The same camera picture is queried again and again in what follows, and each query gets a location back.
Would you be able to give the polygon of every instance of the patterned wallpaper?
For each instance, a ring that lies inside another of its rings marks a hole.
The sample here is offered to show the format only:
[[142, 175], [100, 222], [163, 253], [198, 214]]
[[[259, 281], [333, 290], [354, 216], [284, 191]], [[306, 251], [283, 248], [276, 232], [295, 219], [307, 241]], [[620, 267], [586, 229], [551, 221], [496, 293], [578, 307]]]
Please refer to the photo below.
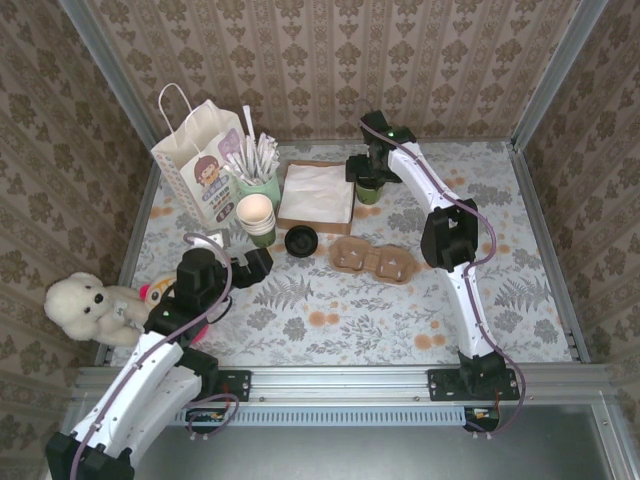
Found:
[[360, 96], [418, 137], [509, 137], [579, 0], [87, 3], [159, 131], [176, 82], [290, 140], [359, 138]]
[[640, 1], [608, 3], [525, 154], [590, 352], [640, 439]]
[[89, 344], [44, 316], [84, 270], [115, 282], [151, 161], [55, 1], [0, 2], [0, 478], [37, 478]]

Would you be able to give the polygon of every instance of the white teddy bear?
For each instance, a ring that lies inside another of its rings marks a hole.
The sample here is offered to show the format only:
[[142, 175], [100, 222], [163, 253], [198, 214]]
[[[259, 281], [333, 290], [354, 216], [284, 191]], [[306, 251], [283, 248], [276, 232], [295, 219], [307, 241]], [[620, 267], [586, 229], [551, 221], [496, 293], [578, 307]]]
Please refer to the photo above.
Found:
[[90, 273], [74, 273], [53, 284], [44, 303], [47, 316], [75, 340], [133, 347], [149, 311], [138, 292], [105, 287]]

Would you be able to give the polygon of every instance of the paper bag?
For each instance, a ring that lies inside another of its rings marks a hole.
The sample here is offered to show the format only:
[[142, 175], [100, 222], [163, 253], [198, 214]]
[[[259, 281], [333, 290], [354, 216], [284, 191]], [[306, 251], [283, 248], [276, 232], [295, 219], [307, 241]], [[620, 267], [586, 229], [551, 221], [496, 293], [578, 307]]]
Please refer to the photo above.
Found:
[[[189, 107], [189, 115], [175, 131], [161, 104], [171, 86], [178, 89]], [[226, 226], [233, 218], [238, 192], [233, 177], [223, 167], [229, 153], [240, 151], [244, 138], [240, 118], [219, 109], [211, 100], [191, 108], [175, 83], [162, 89], [158, 108], [171, 134], [151, 149], [153, 158], [189, 215], [209, 229]]]

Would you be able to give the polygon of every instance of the floral tablecloth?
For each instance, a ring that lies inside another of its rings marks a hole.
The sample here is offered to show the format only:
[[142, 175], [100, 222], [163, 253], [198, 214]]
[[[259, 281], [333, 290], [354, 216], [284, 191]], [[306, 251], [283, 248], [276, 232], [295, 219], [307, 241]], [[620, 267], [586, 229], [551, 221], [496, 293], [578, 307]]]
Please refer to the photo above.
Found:
[[[498, 254], [478, 267], [488, 322], [505, 351], [520, 362], [571, 361], [566, 338], [518, 184], [503, 142], [425, 143], [436, 172], [462, 198], [472, 197], [498, 233]], [[280, 147], [289, 160], [344, 162], [364, 145]], [[271, 274], [262, 283], [232, 293], [234, 306], [209, 327], [195, 347], [221, 365], [407, 365], [457, 363], [457, 334], [438, 276], [420, 253], [425, 215], [402, 184], [387, 184], [372, 207], [356, 202], [352, 235], [375, 246], [408, 248], [420, 268], [404, 286], [378, 283], [371, 275], [338, 273], [328, 264], [337, 236], [320, 234], [317, 252], [288, 255], [284, 231], [270, 247]], [[134, 287], [174, 270], [185, 250], [182, 236], [201, 231], [161, 179], [134, 277]], [[230, 229], [232, 256], [253, 245], [242, 229]], [[488, 251], [482, 232], [478, 255]], [[117, 348], [112, 365], [130, 351]]]

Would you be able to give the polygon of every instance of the black lid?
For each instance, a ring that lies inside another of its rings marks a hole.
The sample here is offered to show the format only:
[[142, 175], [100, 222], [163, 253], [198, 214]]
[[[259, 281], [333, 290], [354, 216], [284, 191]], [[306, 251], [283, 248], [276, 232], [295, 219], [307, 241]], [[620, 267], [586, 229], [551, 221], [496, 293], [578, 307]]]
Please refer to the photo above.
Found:
[[318, 234], [311, 227], [298, 225], [287, 232], [284, 246], [294, 257], [308, 257], [318, 248]]

